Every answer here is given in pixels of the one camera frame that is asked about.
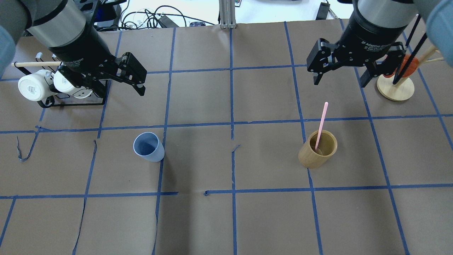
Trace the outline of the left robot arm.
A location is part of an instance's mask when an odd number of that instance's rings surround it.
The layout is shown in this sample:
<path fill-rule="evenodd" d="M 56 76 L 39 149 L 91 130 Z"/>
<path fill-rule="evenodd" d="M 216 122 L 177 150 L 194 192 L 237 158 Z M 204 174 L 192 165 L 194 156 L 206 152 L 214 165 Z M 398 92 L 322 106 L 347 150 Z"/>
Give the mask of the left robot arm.
<path fill-rule="evenodd" d="M 2 74 L 27 30 L 62 61 L 58 71 L 73 86 L 104 97 L 101 80 L 111 79 L 131 85 L 140 96 L 145 94 L 144 66 L 130 52 L 112 55 L 73 0 L 2 0 L 0 11 Z"/>

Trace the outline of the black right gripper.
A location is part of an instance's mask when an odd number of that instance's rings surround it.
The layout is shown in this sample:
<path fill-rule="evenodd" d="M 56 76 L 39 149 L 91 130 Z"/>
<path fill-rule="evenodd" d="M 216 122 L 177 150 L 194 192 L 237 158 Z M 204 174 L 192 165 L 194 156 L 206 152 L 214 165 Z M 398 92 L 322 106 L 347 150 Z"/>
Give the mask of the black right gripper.
<path fill-rule="evenodd" d="M 313 73 L 314 85 L 319 85 L 322 76 L 340 67 L 361 67 L 366 71 L 360 77 L 360 87 L 364 88 L 382 74 L 393 74 L 401 66 L 406 49 L 396 40 L 406 26 L 398 28 L 380 27 L 358 12 L 352 13 L 349 23 L 337 44 L 320 38 L 315 42 L 307 57 L 307 71 Z"/>

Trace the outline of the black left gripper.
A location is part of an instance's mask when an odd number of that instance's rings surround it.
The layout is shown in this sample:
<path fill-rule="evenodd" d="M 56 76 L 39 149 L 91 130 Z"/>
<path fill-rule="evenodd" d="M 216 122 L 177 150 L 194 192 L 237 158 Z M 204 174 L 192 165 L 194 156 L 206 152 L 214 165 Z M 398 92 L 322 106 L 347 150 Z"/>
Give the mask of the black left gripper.
<path fill-rule="evenodd" d="M 85 25 L 76 39 L 62 46 L 48 47 L 66 68 L 63 76 L 74 86 L 92 87 L 92 79 L 110 79 L 127 83 L 144 96 L 147 70 L 131 53 L 115 58 L 93 26 Z"/>

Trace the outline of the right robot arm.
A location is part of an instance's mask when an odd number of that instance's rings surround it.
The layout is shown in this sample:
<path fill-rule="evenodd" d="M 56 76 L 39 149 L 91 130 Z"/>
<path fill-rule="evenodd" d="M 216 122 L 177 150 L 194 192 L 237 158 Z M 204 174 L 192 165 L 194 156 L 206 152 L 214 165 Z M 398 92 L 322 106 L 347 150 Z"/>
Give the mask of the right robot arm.
<path fill-rule="evenodd" d="M 408 70 L 415 54 L 429 39 L 452 66 L 452 1 L 451 0 L 348 0 L 353 5 L 349 23 L 334 44 L 320 38 L 307 57 L 307 71 L 313 73 L 314 85 L 332 70 L 366 67 L 360 77 L 361 87 L 380 75 L 396 72 L 398 82 Z M 422 36 L 406 64 L 406 47 L 398 37 L 418 15 L 425 23 Z"/>

